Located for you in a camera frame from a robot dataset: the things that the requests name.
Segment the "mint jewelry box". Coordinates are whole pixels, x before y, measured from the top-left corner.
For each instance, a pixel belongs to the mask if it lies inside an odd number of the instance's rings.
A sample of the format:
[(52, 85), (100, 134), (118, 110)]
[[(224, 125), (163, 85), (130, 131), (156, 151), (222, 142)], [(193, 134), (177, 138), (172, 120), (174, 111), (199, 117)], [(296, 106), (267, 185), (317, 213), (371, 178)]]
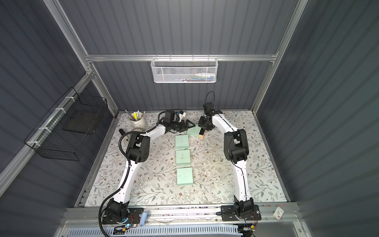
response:
[(176, 165), (177, 166), (190, 166), (190, 150), (177, 150), (176, 151)]
[(176, 150), (189, 149), (189, 136), (188, 135), (176, 135), (175, 136), (175, 148)]
[(192, 185), (193, 184), (193, 172), (191, 167), (184, 167), (177, 169), (177, 185)]
[(198, 137), (201, 131), (201, 127), (199, 127), (197, 124), (195, 124), (195, 127), (189, 128), (187, 130), (187, 134), (189, 136)]

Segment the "tan drawer tray black insert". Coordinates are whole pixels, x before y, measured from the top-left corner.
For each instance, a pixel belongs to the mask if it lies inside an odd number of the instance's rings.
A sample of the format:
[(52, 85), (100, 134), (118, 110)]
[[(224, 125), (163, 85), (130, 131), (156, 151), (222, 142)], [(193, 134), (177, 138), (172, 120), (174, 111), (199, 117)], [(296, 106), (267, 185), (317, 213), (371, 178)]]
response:
[(198, 137), (199, 138), (203, 138), (204, 137), (204, 133), (205, 133), (205, 129), (201, 128)]

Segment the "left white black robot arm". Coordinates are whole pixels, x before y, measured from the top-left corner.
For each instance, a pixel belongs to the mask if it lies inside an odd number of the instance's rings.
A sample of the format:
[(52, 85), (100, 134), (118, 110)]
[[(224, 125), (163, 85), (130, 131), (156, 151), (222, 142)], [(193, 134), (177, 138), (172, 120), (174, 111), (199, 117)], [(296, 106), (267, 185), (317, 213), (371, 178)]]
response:
[(118, 148), (127, 163), (116, 191), (106, 197), (100, 205), (98, 218), (111, 217), (123, 224), (129, 217), (128, 205), (133, 183), (141, 165), (148, 159), (151, 143), (168, 132), (180, 133), (195, 127), (195, 123), (185, 118), (183, 111), (167, 110), (158, 115), (158, 121), (147, 131), (130, 131), (121, 134)]

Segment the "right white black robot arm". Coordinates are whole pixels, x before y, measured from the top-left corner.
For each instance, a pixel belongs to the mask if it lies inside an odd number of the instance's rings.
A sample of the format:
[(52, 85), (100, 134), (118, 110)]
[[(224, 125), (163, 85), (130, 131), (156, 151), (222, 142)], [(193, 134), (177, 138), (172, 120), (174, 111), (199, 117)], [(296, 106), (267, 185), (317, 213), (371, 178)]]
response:
[(234, 209), (238, 218), (245, 219), (254, 211), (254, 200), (248, 186), (247, 158), (249, 145), (246, 131), (235, 127), (227, 120), (221, 110), (214, 109), (211, 102), (203, 105), (204, 113), (198, 121), (198, 125), (211, 131), (217, 128), (224, 136), (224, 154), (232, 164), (234, 174), (235, 194)]

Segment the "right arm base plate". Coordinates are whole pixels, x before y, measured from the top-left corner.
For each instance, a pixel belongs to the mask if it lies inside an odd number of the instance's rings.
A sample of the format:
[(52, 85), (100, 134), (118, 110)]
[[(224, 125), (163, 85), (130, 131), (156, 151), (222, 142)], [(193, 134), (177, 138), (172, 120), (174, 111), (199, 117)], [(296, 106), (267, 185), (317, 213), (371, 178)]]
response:
[(262, 219), (258, 205), (254, 205), (253, 210), (248, 211), (244, 216), (238, 216), (233, 205), (222, 205), (221, 216), (224, 222), (228, 221), (260, 221)]

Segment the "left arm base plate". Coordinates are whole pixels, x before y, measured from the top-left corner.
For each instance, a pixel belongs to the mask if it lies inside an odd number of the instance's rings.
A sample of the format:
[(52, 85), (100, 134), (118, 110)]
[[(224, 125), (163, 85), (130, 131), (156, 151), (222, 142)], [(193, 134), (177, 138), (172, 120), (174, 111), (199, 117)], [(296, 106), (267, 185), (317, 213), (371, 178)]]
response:
[(128, 208), (127, 215), (124, 214), (112, 214), (109, 210), (104, 209), (102, 212), (101, 223), (105, 225), (110, 224), (138, 224), (142, 213), (145, 210), (143, 208)]

